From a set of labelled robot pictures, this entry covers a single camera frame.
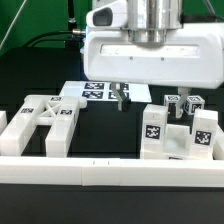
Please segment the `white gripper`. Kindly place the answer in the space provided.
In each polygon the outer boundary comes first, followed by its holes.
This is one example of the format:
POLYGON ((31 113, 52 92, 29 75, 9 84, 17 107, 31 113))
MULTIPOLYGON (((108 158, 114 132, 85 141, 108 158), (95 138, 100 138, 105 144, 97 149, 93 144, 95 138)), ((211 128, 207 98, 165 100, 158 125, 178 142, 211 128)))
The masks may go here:
POLYGON ((182 0, 115 0, 86 23, 85 75, 112 82, 121 112, 130 104, 124 82, 179 87, 177 119, 190 88, 224 83, 224 22, 184 23, 182 0))

